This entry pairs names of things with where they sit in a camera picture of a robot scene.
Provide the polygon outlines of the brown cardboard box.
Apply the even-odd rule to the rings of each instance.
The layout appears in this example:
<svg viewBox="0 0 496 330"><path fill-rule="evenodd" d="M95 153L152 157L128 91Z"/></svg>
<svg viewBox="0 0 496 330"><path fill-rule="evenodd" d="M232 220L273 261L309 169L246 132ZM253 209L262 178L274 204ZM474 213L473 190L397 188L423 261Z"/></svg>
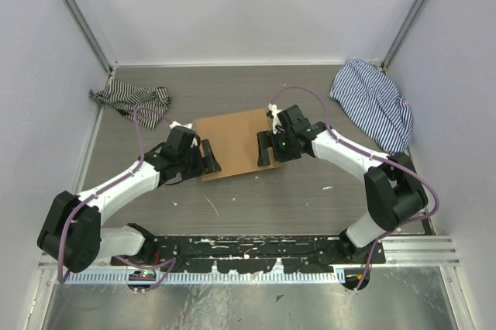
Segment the brown cardboard box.
<svg viewBox="0 0 496 330"><path fill-rule="evenodd" d="M204 175L204 182L281 166L272 153L270 165L257 165L257 133L270 129L265 108L196 119L195 128L202 139L209 140L221 167L219 172Z"/></svg>

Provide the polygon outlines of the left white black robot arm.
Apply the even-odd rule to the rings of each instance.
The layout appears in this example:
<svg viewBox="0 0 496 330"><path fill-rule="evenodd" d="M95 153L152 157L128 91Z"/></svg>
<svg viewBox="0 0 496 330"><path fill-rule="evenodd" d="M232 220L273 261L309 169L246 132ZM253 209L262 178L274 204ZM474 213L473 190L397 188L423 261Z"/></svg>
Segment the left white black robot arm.
<svg viewBox="0 0 496 330"><path fill-rule="evenodd" d="M79 194L59 193L40 230L37 246L62 270L80 273L96 259L129 259L140 266L156 262L157 238L129 223L106 228L105 222L141 195L169 184L221 170L208 139L188 127L175 126L167 140L141 154L133 165L111 180Z"/></svg>

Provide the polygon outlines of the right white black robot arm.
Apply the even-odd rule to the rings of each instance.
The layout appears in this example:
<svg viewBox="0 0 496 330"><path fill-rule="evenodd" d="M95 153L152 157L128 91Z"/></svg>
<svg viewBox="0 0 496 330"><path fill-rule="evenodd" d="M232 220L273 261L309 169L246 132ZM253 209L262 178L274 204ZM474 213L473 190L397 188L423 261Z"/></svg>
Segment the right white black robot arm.
<svg viewBox="0 0 496 330"><path fill-rule="evenodd" d="M267 117L270 130L257 133L258 167L269 165L270 156L283 163L307 154L336 165L363 183L367 210L339 234L339 250L346 262L361 262L374 240L393 232L428 204L422 182L405 153L390 156L349 142L323 122L310 123L297 105L280 110L270 104Z"/></svg>

